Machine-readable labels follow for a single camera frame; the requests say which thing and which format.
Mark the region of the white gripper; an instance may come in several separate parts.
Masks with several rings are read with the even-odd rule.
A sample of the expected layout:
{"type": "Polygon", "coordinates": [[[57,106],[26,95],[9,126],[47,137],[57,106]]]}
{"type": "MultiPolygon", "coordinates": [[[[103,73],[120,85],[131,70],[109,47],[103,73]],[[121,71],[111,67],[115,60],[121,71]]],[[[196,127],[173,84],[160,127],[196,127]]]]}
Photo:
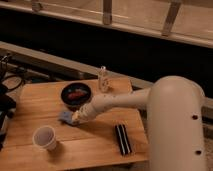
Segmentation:
{"type": "Polygon", "coordinates": [[[73,122],[89,121],[94,118],[95,110],[92,105],[85,104],[72,114],[73,122]]]}

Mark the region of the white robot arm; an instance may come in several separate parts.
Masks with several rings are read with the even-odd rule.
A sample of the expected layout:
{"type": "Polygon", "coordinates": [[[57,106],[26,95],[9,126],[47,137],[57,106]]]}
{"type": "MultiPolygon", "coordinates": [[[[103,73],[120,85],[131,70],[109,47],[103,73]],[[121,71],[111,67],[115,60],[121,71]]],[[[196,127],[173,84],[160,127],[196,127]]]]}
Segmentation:
{"type": "Polygon", "coordinates": [[[201,108],[205,94],[195,82],[166,76],[152,87],[98,94],[74,113],[83,123],[113,107],[147,110],[150,171],[207,171],[201,108]]]}

